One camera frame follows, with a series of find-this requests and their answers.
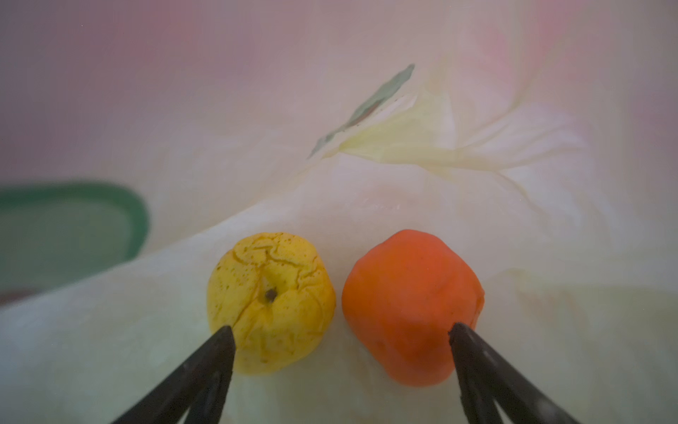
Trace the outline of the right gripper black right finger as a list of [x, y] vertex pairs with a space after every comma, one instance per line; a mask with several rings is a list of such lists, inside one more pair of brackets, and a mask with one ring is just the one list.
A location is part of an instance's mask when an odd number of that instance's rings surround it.
[[448, 337], [468, 422], [502, 423], [505, 414], [513, 423], [577, 423], [471, 327], [455, 323]]

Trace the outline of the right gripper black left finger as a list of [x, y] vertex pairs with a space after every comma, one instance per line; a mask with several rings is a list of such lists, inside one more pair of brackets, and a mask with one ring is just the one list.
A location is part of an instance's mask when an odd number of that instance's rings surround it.
[[232, 329], [223, 326], [114, 423], [220, 422], [235, 353]]

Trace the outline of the orange toy tangerine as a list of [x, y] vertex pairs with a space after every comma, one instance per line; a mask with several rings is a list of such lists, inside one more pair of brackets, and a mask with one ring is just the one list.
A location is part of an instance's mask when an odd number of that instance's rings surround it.
[[471, 267], [436, 236], [403, 230], [354, 265], [342, 292], [344, 318], [396, 382], [427, 387], [455, 369], [448, 334], [471, 328], [485, 291]]

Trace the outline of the yellow wrinkled toy fruit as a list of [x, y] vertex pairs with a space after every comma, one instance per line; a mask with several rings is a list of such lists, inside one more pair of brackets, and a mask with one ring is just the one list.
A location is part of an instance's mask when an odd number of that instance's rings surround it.
[[215, 266], [207, 287], [208, 326], [228, 326], [234, 369], [275, 373], [321, 344], [337, 295], [315, 246], [286, 232], [240, 240]]

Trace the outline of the yellow plastic bag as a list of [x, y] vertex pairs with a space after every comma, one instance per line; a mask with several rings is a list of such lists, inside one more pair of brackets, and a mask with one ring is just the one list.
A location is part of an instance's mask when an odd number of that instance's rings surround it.
[[677, 420], [674, 1], [4, 1], [1, 420], [109, 423], [259, 232], [429, 232], [583, 423]]

